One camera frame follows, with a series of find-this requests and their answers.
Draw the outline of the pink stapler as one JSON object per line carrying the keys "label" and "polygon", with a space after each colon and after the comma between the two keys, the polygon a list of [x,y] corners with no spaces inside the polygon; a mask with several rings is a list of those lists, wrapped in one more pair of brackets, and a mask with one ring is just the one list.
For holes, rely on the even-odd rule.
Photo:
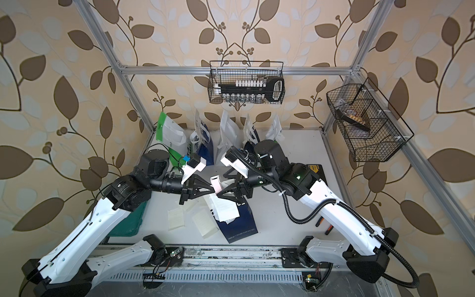
{"label": "pink stapler", "polygon": [[210,183],[215,191],[215,194],[218,194],[223,190],[219,175],[212,176],[210,178]]}

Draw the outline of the large green white bag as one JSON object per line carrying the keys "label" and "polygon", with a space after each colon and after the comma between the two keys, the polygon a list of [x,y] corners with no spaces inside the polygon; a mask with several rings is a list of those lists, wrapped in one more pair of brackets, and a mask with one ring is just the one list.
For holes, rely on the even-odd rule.
{"label": "large green white bag", "polygon": [[156,140],[167,147],[173,166],[185,165],[184,157],[188,153],[188,137],[181,126],[166,113],[161,112],[157,122]]}

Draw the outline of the navy blue paper bag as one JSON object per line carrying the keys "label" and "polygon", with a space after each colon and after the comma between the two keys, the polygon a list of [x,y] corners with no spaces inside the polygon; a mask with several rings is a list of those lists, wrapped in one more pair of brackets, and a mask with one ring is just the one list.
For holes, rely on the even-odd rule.
{"label": "navy blue paper bag", "polygon": [[230,244],[258,233],[250,205],[245,203],[237,206],[237,211],[239,212],[238,217],[221,222],[218,219],[219,214],[216,207],[213,207],[212,210],[220,231]]}

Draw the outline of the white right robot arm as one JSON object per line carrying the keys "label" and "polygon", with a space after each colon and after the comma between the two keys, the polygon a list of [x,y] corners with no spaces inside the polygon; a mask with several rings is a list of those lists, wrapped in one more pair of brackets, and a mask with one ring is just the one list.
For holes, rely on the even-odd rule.
{"label": "white right robot arm", "polygon": [[291,163],[277,142],[259,142],[253,153],[232,146],[222,155],[221,163],[237,172],[236,181],[243,188],[232,191],[238,202],[245,201],[255,188],[272,186],[293,223],[305,225],[316,217],[323,218],[342,234],[344,240],[339,243],[305,237],[298,251],[298,259],[305,266],[313,262],[342,264],[364,281],[376,283],[381,277],[396,282],[386,272],[391,257],[407,264],[395,249],[396,231],[370,223],[307,165]]}

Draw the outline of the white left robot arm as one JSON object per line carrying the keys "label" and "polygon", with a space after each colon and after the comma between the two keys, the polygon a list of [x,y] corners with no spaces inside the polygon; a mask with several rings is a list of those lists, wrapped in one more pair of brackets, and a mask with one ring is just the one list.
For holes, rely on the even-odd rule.
{"label": "white left robot arm", "polygon": [[168,264],[177,252],[168,252],[155,235],[148,235],[131,247],[92,258],[92,251],[110,231],[150,200],[153,192],[177,194],[179,203],[214,192],[198,175],[206,160],[197,154],[185,157],[175,174],[169,169],[169,153],[151,150],[142,155],[132,172],[113,181],[96,199],[92,210],[74,231],[52,252],[27,261],[21,297],[84,297],[109,277],[142,264]]}

